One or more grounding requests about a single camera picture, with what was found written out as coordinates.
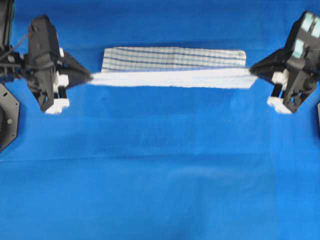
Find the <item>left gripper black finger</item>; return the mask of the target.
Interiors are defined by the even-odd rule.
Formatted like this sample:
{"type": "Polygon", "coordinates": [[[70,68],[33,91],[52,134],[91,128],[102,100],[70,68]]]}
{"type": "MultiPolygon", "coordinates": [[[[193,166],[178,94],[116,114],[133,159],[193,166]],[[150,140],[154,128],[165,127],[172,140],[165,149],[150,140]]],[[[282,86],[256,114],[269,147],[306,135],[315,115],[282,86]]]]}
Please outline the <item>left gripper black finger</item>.
{"type": "Polygon", "coordinates": [[[66,50],[62,50],[61,67],[58,72],[60,75],[67,75],[69,80],[92,80],[92,73],[80,64],[66,50]]]}
{"type": "Polygon", "coordinates": [[[91,81],[93,78],[90,74],[78,71],[60,71],[58,75],[58,86],[72,88],[77,85],[91,81]]]}

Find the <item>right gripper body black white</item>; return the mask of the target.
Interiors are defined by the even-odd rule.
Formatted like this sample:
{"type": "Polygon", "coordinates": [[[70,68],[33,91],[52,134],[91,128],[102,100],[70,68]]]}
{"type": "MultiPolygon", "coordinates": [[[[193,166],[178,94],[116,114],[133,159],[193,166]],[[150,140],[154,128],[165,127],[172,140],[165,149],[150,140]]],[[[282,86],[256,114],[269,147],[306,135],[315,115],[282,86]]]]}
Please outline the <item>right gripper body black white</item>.
{"type": "Polygon", "coordinates": [[[267,104],[273,107],[279,114],[292,114],[292,112],[284,105],[284,97],[281,93],[285,93],[289,79],[289,71],[285,69],[283,72],[275,71],[271,78],[274,84],[271,96],[267,99],[267,104]]]}

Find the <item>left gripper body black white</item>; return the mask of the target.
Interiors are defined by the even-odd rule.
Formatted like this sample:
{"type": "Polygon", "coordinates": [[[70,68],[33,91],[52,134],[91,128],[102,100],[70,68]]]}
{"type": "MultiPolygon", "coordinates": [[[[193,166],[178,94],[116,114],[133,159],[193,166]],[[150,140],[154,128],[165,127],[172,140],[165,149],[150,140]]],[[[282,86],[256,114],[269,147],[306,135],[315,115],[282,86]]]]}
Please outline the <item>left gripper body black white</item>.
{"type": "MultiPolygon", "coordinates": [[[[60,53],[60,58],[56,61],[56,73],[55,73],[55,77],[53,80],[53,93],[54,93],[54,102],[53,105],[46,110],[43,113],[46,114],[51,114],[51,115],[56,115],[56,114],[60,114],[63,109],[68,108],[70,106],[70,101],[68,100],[67,97],[67,88],[65,88],[64,86],[59,86],[59,69],[62,66],[62,62],[61,62],[61,56],[63,55],[62,53],[63,48],[59,47],[59,53],[60,53]]],[[[27,54],[25,55],[25,62],[24,62],[24,69],[23,69],[23,76],[26,77],[26,81],[27,81],[27,67],[26,67],[26,63],[27,63],[27,54]]]]}

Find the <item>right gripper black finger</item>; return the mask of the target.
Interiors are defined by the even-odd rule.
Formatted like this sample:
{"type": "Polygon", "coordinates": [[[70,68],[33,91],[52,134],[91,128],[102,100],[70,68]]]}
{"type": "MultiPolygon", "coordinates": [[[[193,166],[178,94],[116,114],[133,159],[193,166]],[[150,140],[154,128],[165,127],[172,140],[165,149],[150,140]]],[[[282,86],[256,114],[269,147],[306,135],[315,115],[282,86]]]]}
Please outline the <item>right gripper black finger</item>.
{"type": "Polygon", "coordinates": [[[258,78],[263,79],[272,85],[275,84],[272,81],[273,75],[275,73],[274,71],[272,71],[272,70],[254,70],[254,69],[250,69],[249,71],[251,74],[257,76],[258,78]]]}
{"type": "Polygon", "coordinates": [[[272,75],[274,72],[288,70],[287,61],[290,57],[290,50],[280,48],[271,55],[255,63],[250,69],[253,75],[272,75]]]}

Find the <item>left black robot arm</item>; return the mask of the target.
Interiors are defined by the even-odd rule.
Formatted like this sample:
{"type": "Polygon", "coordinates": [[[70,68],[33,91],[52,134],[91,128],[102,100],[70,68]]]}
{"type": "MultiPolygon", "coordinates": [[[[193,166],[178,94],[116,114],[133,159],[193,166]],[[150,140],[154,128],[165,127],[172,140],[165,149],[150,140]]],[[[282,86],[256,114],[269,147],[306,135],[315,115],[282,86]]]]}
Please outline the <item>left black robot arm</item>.
{"type": "Polygon", "coordinates": [[[92,80],[92,73],[59,46],[56,27],[47,15],[34,18],[20,40],[28,41],[21,55],[10,44],[15,13],[13,0],[0,2],[0,82],[25,79],[28,89],[47,114],[59,114],[69,107],[67,89],[92,80]]]}

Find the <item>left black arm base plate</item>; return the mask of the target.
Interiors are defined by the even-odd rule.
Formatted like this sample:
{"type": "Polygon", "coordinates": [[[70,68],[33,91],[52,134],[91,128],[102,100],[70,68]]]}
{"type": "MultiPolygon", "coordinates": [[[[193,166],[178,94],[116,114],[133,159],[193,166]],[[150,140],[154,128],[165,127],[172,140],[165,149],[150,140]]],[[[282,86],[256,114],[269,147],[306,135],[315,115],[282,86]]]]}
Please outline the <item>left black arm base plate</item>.
{"type": "Polygon", "coordinates": [[[2,152],[18,136],[20,103],[0,84],[0,151],[2,152]]]}

